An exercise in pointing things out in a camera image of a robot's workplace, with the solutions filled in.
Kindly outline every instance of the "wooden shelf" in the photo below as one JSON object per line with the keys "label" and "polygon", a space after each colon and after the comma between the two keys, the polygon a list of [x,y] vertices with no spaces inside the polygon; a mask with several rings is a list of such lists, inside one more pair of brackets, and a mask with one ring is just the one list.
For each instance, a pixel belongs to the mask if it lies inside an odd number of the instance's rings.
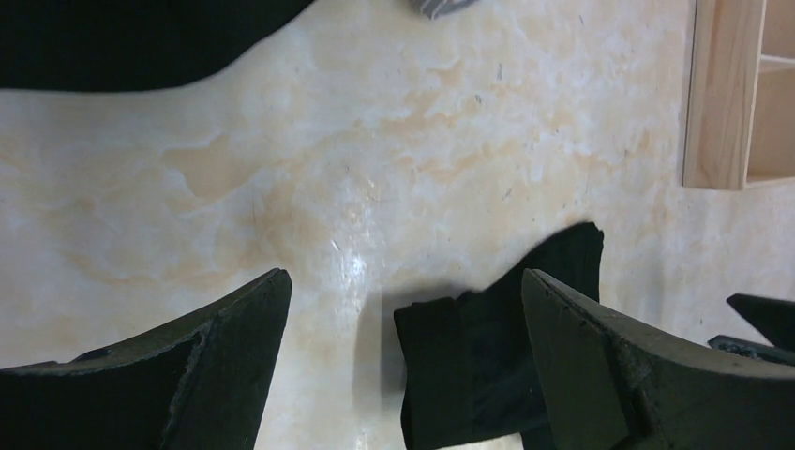
{"label": "wooden shelf", "polygon": [[795,68],[795,59],[763,54],[759,57],[759,73]]}
{"label": "wooden shelf", "polygon": [[697,0],[682,183],[795,182],[795,1]]}

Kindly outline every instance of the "wooden frame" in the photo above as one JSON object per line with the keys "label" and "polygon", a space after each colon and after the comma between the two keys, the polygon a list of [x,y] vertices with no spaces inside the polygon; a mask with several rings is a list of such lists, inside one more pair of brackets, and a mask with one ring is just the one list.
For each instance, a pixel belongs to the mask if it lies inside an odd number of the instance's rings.
{"label": "wooden frame", "polygon": [[795,181],[795,1],[697,0],[682,180]]}

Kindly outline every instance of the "gray object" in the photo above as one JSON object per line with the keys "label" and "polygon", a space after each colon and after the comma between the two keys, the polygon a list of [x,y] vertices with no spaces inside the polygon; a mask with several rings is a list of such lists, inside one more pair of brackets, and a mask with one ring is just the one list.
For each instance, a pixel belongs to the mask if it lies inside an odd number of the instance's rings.
{"label": "gray object", "polygon": [[436,18],[468,7],[477,0],[412,0],[412,4],[432,21]]}

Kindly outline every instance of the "black fabric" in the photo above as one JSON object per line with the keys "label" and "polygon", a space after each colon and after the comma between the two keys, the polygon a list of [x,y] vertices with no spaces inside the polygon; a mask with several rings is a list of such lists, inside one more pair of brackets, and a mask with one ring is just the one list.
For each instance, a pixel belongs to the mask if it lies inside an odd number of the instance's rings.
{"label": "black fabric", "polygon": [[228,66],[313,0],[0,0],[0,88],[142,91]]}
{"label": "black fabric", "polygon": [[[424,349],[436,353],[436,362],[429,356],[425,362],[413,357],[417,349],[423,348],[421,337],[432,333],[424,328],[436,326],[425,317],[429,305],[450,305],[452,299],[413,304],[395,312],[409,374],[401,414],[408,449],[474,443],[517,432],[525,433],[526,449],[554,448],[525,324],[522,275],[526,269],[543,270],[598,301],[603,240],[604,234],[593,223],[570,227],[534,248],[485,291],[465,292],[456,299],[467,349],[465,355],[457,358],[468,359],[470,370],[453,372],[444,365],[444,361],[453,358],[451,353],[462,352],[459,336],[450,336],[446,346],[438,345],[436,336],[433,345]],[[418,378],[425,382],[415,383]],[[442,416],[450,414],[447,405],[460,402],[461,398],[452,395],[441,398],[436,386],[464,383],[472,387],[466,397],[471,407],[461,408],[455,414],[456,426],[450,427],[449,417]],[[417,411],[425,412],[423,419],[417,416]],[[469,427],[461,425],[465,421]]]}
{"label": "black fabric", "polygon": [[[449,436],[472,433],[473,414],[472,370],[458,306],[452,298],[417,305],[396,316],[396,327],[409,367],[436,368],[407,374],[413,389],[406,390],[401,422],[409,426],[410,440],[435,447],[453,445],[446,440]],[[425,403],[439,406],[412,409]]]}

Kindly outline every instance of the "beige marble surface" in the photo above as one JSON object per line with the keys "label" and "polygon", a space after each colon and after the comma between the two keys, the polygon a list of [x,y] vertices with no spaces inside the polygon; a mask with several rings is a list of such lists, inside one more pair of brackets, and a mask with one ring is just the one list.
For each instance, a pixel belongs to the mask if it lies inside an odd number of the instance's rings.
{"label": "beige marble surface", "polygon": [[[0,92],[0,366],[68,360],[290,271],[261,449],[403,448],[389,316],[595,220],[603,303],[696,342],[795,298],[795,187],[680,187],[693,9],[318,0],[212,79]],[[519,448],[511,437],[477,448]]]}

